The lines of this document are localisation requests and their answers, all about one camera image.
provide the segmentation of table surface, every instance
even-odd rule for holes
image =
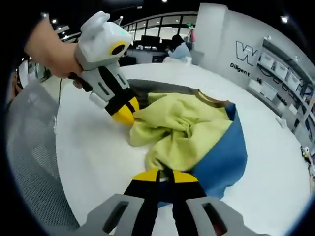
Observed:
[[[231,81],[185,64],[122,67],[128,79],[167,82],[191,88],[237,106],[248,162],[243,177],[222,199],[243,215],[257,233],[284,235],[310,197],[307,165],[300,144],[276,115]],[[56,125],[56,151],[63,189],[80,225],[87,214],[115,193],[123,193],[132,176],[144,171],[145,147],[128,144],[128,127],[115,123],[72,84],[65,86]],[[172,206],[159,209],[153,235],[177,235]]]

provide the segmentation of gray mesh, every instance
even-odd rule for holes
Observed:
[[[51,235],[79,227],[60,182],[55,146],[58,104],[35,81],[7,110],[7,155],[22,197]]]

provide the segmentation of seated person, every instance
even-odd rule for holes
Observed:
[[[174,35],[172,38],[171,49],[166,49],[169,58],[165,58],[164,62],[175,61],[172,59],[187,62],[188,58],[191,58],[190,51],[180,35]]]

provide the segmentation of glass wall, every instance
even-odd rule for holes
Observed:
[[[176,14],[172,16],[161,16],[139,20],[131,24],[125,25],[123,28],[127,30],[134,41],[140,41],[143,35],[160,37],[163,39],[172,39],[176,34],[185,38],[191,28],[194,28],[197,21],[197,12],[195,14]]]

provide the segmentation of finger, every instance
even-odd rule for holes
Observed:
[[[73,81],[73,85],[76,86],[78,89],[82,88],[82,84],[79,81],[77,81],[77,80]]]

